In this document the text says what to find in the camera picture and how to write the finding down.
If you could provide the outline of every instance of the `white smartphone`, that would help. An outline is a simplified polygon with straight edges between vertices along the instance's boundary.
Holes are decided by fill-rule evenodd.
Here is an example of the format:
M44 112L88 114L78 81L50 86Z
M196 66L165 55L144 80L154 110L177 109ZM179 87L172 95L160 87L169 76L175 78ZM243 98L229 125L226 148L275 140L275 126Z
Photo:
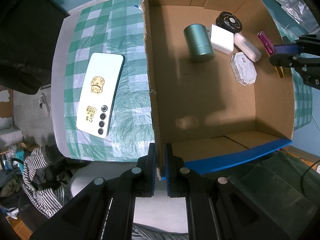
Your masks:
M109 133L109 123L124 56L93 53L84 77L76 127L100 138Z

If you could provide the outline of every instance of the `gold text sticker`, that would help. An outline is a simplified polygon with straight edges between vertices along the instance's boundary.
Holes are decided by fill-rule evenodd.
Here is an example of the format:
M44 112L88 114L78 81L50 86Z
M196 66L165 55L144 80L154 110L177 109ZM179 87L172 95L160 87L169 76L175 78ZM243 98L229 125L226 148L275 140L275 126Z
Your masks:
M87 107L87 110L86 110L86 116L85 116L85 119L89 122L92 122L95 114L97 112L97 109L92 107L92 106L88 106Z
M94 77L91 81L91 93L96 93L97 95L102 93L103 85L104 79L102 77Z

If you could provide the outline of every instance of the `metal screw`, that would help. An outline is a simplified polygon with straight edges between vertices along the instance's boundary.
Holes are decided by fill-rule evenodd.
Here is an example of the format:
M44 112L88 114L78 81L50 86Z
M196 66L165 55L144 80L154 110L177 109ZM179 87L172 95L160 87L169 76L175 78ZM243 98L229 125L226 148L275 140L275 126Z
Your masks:
M190 170L186 167L183 167L180 169L180 172L183 173L183 174L188 174L190 172Z
M135 168L133 168L133 169L131 170L131 172L134 173L134 174L138 174L138 173L141 172L141 169L140 169L139 167L135 167Z
M95 178L93 182L96 185L100 185L103 183L103 178Z
M218 178L218 182L224 185L227 184L228 180L225 177L220 177Z

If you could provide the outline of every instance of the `slipper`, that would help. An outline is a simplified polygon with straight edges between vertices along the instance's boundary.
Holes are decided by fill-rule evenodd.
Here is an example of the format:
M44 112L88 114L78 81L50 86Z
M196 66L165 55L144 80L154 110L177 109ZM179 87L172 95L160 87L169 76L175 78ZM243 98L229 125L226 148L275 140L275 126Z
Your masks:
M50 114L50 110L44 93L41 93L41 97L39 99L39 107L42 109L44 115L48 117Z

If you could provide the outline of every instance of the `green checkered tablecloth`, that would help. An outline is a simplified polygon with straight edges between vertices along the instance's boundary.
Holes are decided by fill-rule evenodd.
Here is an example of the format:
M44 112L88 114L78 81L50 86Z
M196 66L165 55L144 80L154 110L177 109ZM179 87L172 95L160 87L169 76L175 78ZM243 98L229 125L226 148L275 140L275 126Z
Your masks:
M110 0L81 12L69 48L64 90L66 136L72 158L136 161L154 142L140 5L141 0ZM76 128L84 76L94 52L125 57L105 139Z
M275 21L280 35L287 36L292 42L298 37ZM312 120L312 88L303 83L300 75L291 68L294 89L294 129L297 130Z

